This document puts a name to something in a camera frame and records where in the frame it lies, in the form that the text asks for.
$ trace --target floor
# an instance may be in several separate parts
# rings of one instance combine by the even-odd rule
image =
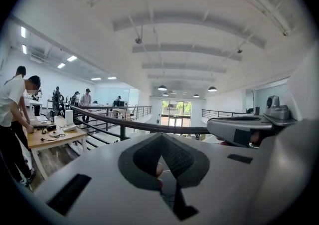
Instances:
[[[68,145],[39,151],[39,159],[48,176],[69,164],[77,157],[78,155]],[[33,155],[31,155],[31,162],[36,171],[35,178],[31,183],[31,188],[34,191],[44,181],[44,178],[42,177],[40,170],[34,161]]]

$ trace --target ceiling beam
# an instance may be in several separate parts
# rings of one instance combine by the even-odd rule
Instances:
[[[142,64],[142,69],[163,69],[163,70],[193,70],[201,72],[211,72],[210,66],[199,65],[199,64],[189,64],[187,67],[185,63],[164,63],[163,67],[161,63],[144,63]],[[214,73],[226,74],[227,69],[221,67],[215,67]]]
[[[138,16],[133,17],[133,20],[136,26],[152,25],[152,21],[148,13],[139,14]],[[206,21],[203,21],[201,15],[188,13],[185,11],[162,11],[156,12],[154,14],[153,24],[159,25],[170,23],[191,24],[202,27],[208,27],[211,29],[216,29],[218,31],[228,33],[229,35],[240,38],[242,40],[247,39],[251,35],[250,31],[242,33],[241,26],[229,22],[224,18],[208,16]],[[115,32],[130,28],[132,28],[132,24],[128,18],[121,18],[113,21],[113,29]],[[251,38],[249,42],[260,49],[264,49],[265,47],[265,42],[256,36]]]
[[[145,45],[145,49],[148,53],[151,52],[188,52],[188,53],[198,53],[198,54],[207,54],[213,56],[219,56],[223,58],[227,58],[231,52],[211,48],[211,47],[204,47],[204,46],[196,46],[192,48],[192,45],[185,45],[185,44],[161,44],[160,47],[156,44]],[[144,53],[144,48],[142,46],[134,46],[133,47],[133,54]],[[232,54],[229,59],[234,61],[240,62],[243,56],[238,54]]]
[[[203,81],[215,82],[215,78],[198,77],[198,76],[182,76],[182,75],[148,75],[148,79],[167,79],[167,80],[185,80],[185,81]]]

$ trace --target ceiling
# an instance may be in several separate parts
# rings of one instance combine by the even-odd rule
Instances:
[[[141,63],[153,95],[160,95],[156,90],[162,84],[169,91],[202,95],[239,64],[267,55],[308,23],[300,0],[78,1]],[[33,43],[36,36],[30,39],[46,61],[68,58],[47,43]],[[67,65],[86,80],[107,75],[87,65],[80,72],[79,60]]]
[[[118,79],[108,79],[108,77],[113,76],[112,72],[99,70],[79,58],[69,62],[67,60],[68,58],[73,55],[77,55],[65,52],[64,50],[29,32],[28,30],[26,30],[25,38],[22,37],[21,26],[12,21],[10,22],[9,28],[12,48],[20,51],[22,56],[26,56],[22,50],[22,45],[24,44],[26,46],[27,56],[29,56],[30,60],[33,62],[39,63],[73,78],[90,82],[91,84],[120,83]],[[64,63],[65,66],[61,69],[57,68],[61,63]],[[101,78],[101,80],[92,81],[92,78]]]

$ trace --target black slot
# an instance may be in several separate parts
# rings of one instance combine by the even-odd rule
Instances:
[[[250,164],[253,161],[253,158],[240,156],[237,154],[230,154],[228,158],[232,160],[236,160],[238,162],[246,163],[246,164]]]
[[[59,191],[48,203],[52,209],[62,215],[66,215],[73,203],[87,186],[91,177],[77,174],[73,179]]]

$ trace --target black pants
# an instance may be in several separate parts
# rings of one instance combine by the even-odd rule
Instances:
[[[20,139],[22,144],[28,149],[28,151],[30,151],[28,148],[28,140],[24,134],[22,125],[17,121],[12,121],[11,128],[15,132],[16,136]]]
[[[18,182],[21,180],[20,173],[17,169],[18,167],[23,175],[26,178],[29,178],[31,176],[31,171],[24,162],[22,149],[14,131],[11,127],[0,126],[0,134],[5,136],[0,139],[0,151],[12,177]]]
[[[34,115],[40,116],[40,105],[34,105]]]
[[[88,121],[90,119],[89,116],[86,117],[86,120],[85,120],[85,116],[82,116],[82,121]]]

